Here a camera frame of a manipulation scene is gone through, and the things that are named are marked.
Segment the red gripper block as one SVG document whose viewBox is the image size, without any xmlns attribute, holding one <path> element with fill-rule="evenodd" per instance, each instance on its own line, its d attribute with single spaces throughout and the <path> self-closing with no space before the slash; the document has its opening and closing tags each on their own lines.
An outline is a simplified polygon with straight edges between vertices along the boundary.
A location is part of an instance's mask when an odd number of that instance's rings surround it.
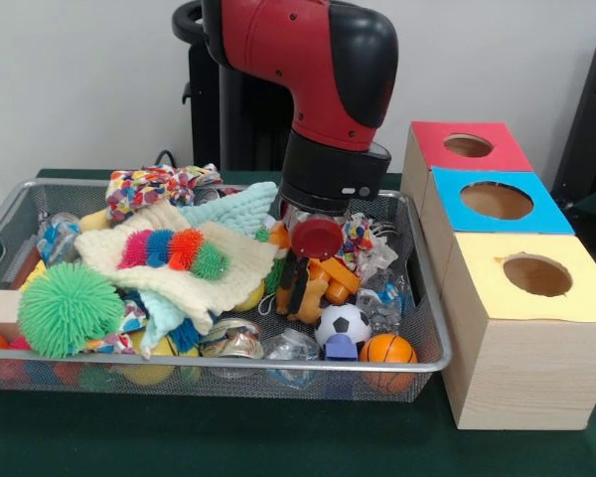
<svg viewBox="0 0 596 477">
<path fill-rule="evenodd" d="M 318 318 L 318 283 L 310 279 L 308 258 L 327 260 L 340 250 L 342 244 L 342 226 L 329 217 L 310 217 L 291 229 L 292 251 L 285 258 L 275 295 L 278 314 L 289 313 L 291 287 L 297 266 L 292 291 L 292 319 L 315 321 Z M 295 254 L 303 257 L 298 263 Z"/>
</svg>

